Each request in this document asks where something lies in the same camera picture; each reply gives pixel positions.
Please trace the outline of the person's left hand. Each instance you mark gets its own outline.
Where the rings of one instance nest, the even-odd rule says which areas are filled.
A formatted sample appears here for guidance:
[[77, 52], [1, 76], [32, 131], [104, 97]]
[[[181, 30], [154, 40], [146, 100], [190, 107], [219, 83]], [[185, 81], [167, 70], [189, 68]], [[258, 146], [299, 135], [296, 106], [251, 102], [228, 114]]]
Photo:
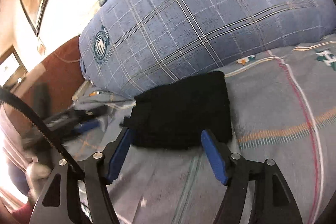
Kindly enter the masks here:
[[39, 162], [31, 163], [26, 169], [26, 180], [30, 188], [30, 197], [34, 202], [39, 198], [43, 187], [51, 174], [51, 169]]

